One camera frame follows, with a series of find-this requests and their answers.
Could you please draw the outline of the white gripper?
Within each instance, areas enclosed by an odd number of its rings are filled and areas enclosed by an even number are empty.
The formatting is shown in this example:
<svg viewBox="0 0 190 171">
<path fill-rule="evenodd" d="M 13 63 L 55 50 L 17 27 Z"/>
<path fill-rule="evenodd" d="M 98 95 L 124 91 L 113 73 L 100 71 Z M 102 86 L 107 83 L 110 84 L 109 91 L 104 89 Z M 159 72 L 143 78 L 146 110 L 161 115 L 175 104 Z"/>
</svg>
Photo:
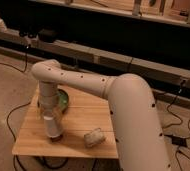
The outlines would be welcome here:
<svg viewBox="0 0 190 171">
<path fill-rule="evenodd" d="M 40 106 L 40 115 L 43 117 L 47 117 L 47 118 L 53 117 L 56 120 L 61 120 L 62 113 L 61 113 L 61 109 L 58 105 L 56 105 L 53 108 L 46 108 L 43 105 L 41 105 Z"/>
</svg>

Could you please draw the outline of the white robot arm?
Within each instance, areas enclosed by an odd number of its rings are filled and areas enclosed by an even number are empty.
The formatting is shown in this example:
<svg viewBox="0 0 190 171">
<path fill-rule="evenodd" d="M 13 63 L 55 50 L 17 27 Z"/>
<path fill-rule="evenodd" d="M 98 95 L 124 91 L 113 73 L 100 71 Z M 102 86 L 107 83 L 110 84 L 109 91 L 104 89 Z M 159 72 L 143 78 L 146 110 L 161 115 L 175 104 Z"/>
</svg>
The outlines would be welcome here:
<svg viewBox="0 0 190 171">
<path fill-rule="evenodd" d="M 56 60 L 38 62 L 31 72 L 39 81 L 39 104 L 48 137 L 63 133 L 53 110 L 59 103 L 58 86 L 68 85 L 108 101 L 122 171 L 171 171 L 155 99 L 142 77 L 67 71 Z"/>
</svg>

